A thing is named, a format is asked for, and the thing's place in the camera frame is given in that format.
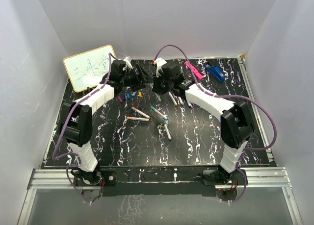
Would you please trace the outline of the yellow cap marker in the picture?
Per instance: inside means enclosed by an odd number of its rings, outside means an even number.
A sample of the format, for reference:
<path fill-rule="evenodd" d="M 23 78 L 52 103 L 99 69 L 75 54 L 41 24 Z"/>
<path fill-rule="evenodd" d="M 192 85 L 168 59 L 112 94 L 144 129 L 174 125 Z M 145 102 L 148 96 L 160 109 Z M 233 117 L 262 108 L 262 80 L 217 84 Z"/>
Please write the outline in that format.
<path fill-rule="evenodd" d="M 169 95 L 170 99 L 172 100 L 173 104 L 174 104 L 175 106 L 178 106 L 178 104 L 177 104 L 177 102 L 176 102 L 174 96 L 172 95 L 172 93 L 171 93 L 171 92 L 168 92 L 168 95 Z"/>

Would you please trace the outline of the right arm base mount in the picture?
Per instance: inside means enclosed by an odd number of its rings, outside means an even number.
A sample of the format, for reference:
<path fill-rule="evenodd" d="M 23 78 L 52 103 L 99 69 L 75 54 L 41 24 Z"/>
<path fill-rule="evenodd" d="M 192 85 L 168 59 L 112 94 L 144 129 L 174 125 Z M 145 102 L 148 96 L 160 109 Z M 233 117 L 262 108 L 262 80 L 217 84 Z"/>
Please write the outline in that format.
<path fill-rule="evenodd" d="M 226 172 L 224 169 L 203 170 L 198 173 L 201 181 L 206 185 L 231 185 L 237 183 L 238 186 L 248 184 L 248 179 L 245 171 L 235 170 L 231 173 Z"/>

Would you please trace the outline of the teal cap marker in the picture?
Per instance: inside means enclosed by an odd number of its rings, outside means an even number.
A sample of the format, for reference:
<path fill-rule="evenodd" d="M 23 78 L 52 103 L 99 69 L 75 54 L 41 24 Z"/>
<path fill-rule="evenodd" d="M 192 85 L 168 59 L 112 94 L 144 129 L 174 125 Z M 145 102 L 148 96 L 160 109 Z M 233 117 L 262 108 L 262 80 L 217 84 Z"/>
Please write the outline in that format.
<path fill-rule="evenodd" d="M 156 112 L 160 117 L 162 117 L 164 120 L 168 120 L 168 117 L 162 114 L 159 110 L 157 110 L 155 107 L 151 106 L 151 109 Z"/>

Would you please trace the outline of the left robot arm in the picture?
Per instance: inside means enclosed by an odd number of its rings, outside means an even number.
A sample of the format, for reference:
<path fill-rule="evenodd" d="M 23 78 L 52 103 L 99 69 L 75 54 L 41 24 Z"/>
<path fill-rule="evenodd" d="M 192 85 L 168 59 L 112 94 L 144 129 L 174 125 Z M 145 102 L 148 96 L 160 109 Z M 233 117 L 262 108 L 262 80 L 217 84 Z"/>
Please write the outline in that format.
<path fill-rule="evenodd" d="M 72 103 L 62 105 L 60 134 L 55 148 L 59 148 L 63 139 L 66 140 L 72 151 L 70 155 L 75 156 L 78 168 L 85 172 L 84 179 L 90 185 L 97 185 L 102 175 L 96 170 L 98 161 L 90 144 L 94 113 L 118 96 L 124 87 L 138 91 L 152 81 L 152 77 L 139 64 L 134 68 L 127 59 L 114 60 L 108 73 L 102 77 L 94 90 Z"/>

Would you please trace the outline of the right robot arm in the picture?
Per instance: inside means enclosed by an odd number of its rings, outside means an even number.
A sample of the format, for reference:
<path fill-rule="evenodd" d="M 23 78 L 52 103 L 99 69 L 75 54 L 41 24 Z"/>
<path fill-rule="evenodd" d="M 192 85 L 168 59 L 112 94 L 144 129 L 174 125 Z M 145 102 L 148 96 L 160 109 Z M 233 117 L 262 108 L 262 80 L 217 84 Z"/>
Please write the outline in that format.
<path fill-rule="evenodd" d="M 152 76 L 152 91 L 163 95 L 169 91 L 175 96 L 200 106 L 220 122 L 220 136 L 225 146 L 219 163 L 219 180 L 230 184 L 236 179 L 236 170 L 244 148 L 255 131 L 248 104 L 219 98 L 200 83 L 185 78 L 181 67 L 162 58 L 155 59 L 156 74 Z"/>

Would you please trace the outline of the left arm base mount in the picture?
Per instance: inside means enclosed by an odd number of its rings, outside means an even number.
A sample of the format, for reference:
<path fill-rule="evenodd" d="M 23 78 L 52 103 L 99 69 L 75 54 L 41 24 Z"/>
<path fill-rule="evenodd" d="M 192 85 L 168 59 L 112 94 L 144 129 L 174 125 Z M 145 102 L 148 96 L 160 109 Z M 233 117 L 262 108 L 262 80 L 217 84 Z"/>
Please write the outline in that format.
<path fill-rule="evenodd" d="M 93 172 L 86 172 L 81 169 L 71 170 L 71 175 L 75 178 L 75 185 L 86 184 L 90 186 L 115 186 L 117 173 L 115 171 L 96 169 Z"/>

